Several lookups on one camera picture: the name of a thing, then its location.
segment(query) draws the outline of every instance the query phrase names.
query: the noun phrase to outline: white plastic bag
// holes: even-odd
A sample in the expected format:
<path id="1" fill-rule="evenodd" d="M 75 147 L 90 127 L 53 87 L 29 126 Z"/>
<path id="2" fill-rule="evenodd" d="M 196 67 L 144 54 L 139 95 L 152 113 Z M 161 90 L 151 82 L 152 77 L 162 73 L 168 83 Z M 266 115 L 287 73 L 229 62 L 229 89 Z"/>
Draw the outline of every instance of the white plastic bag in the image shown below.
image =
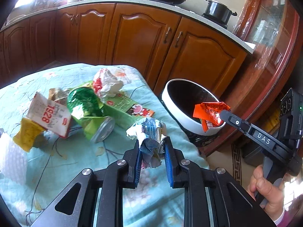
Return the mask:
<path id="1" fill-rule="evenodd" d="M 93 80 L 94 92 L 103 101 L 106 97 L 115 97 L 119 90 L 123 87 L 123 82 L 107 69 L 100 69 Z"/>
<path id="2" fill-rule="evenodd" d="M 25 184 L 27 170 L 26 152 L 3 133 L 0 137 L 0 171 L 12 181 Z"/>

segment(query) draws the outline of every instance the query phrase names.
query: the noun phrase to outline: patterned rug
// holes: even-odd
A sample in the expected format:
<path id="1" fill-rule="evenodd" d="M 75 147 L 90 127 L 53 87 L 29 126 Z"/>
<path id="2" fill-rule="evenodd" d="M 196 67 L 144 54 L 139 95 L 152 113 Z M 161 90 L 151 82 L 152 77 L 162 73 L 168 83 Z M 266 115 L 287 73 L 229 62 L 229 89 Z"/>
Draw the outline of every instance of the patterned rug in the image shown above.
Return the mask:
<path id="1" fill-rule="evenodd" d="M 219 150 L 206 157 L 211 169 L 225 168 L 243 188 L 247 188 L 255 167 L 244 162 L 241 150 L 234 144 L 222 146 Z"/>

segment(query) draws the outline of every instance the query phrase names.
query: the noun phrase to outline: orange wrapper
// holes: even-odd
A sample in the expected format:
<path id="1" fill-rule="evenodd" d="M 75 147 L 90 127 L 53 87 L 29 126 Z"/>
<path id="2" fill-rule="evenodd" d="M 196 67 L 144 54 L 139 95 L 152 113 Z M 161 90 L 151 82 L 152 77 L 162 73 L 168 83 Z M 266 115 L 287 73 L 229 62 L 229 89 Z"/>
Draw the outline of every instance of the orange wrapper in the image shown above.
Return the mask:
<path id="1" fill-rule="evenodd" d="M 209 127 L 218 127 L 224 123 L 220 119 L 222 110 L 230 111 L 230 107 L 224 102 L 202 102 L 194 107 L 193 117 L 201 120 L 202 128 L 206 132 Z"/>

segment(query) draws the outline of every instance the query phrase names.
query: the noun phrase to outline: cabinet door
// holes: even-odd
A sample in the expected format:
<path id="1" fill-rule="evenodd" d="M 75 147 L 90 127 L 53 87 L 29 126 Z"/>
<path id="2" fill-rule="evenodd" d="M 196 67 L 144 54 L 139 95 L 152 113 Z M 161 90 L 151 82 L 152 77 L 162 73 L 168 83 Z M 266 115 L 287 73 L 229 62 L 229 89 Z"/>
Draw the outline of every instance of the cabinet door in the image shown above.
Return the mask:
<path id="1" fill-rule="evenodd" d="M 4 57 L 10 83 L 33 73 L 29 47 L 29 19 L 4 30 Z"/>
<path id="2" fill-rule="evenodd" d="M 8 84 L 8 72 L 4 59 L 3 32 L 0 33 L 0 89 Z"/>
<path id="3" fill-rule="evenodd" d="M 77 61 L 105 65 L 109 29 L 115 4 L 87 4 L 77 9 Z"/>
<path id="4" fill-rule="evenodd" d="M 161 9 L 117 4 L 106 63 L 136 68 L 153 89 L 179 20 Z"/>
<path id="5" fill-rule="evenodd" d="M 31 61 L 34 71 L 55 60 L 54 33 L 56 11 L 41 13 L 30 18 Z"/>
<path id="6" fill-rule="evenodd" d="M 182 18 L 154 92 L 161 93 L 168 80 L 182 78 L 198 83 L 219 98 L 246 54 L 214 29 Z"/>
<path id="7" fill-rule="evenodd" d="M 76 60 L 75 15 L 77 6 L 57 10 L 55 23 L 55 58 L 62 63 Z"/>

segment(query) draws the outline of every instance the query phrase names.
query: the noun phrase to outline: snack bag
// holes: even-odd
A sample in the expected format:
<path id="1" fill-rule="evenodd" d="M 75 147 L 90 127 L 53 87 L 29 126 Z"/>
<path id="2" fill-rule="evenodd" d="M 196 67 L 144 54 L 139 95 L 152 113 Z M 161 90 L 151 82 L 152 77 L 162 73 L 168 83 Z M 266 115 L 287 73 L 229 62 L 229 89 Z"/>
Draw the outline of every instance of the snack bag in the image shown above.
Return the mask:
<path id="1" fill-rule="evenodd" d="M 220 119 L 222 110 L 230 111 L 230 107 L 224 102 L 202 102 L 194 107 L 193 117 L 199 118 L 204 132 L 211 127 L 218 127 L 224 123 Z"/>
<path id="2" fill-rule="evenodd" d="M 22 118 L 19 132 L 13 137 L 13 141 L 24 151 L 29 152 L 34 145 L 35 138 L 45 131 L 41 125 L 27 118 Z"/>
<path id="3" fill-rule="evenodd" d="M 154 111 L 143 107 L 124 94 L 118 93 L 115 97 L 106 99 L 103 113 L 104 115 L 113 117 L 116 124 L 120 127 L 128 129 L 137 120 L 143 117 L 151 117 Z"/>

